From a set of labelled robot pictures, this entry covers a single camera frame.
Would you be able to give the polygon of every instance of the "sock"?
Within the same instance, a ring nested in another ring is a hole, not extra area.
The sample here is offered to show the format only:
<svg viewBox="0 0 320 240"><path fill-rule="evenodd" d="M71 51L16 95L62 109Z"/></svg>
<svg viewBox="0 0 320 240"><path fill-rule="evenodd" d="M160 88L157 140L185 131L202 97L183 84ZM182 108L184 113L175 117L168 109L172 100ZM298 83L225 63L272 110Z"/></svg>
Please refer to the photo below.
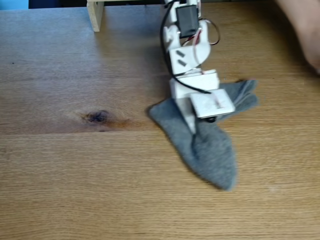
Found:
<svg viewBox="0 0 320 240"><path fill-rule="evenodd" d="M252 93L256 86L255 80L220 84L236 110L217 117L214 123L196 118L195 134L191 133L172 98L152 106L149 116L163 129L185 164L195 174L222 190L230 191L237 178L236 154L231 138L217 122L257 105L258 98Z"/></svg>

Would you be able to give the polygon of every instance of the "wooden table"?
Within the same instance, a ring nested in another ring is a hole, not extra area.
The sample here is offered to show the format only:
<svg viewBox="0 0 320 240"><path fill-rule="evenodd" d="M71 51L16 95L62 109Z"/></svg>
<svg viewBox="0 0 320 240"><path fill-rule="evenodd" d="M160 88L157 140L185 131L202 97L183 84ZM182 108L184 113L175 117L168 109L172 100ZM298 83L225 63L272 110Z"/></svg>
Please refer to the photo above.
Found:
<svg viewBox="0 0 320 240"><path fill-rule="evenodd" d="M86 8L0 13L1 240L319 239L319 78L272 3L203 9L222 32L206 68L259 79L261 105L221 124L233 192L144 112L170 94L162 8L107 7L99 33Z"/></svg>

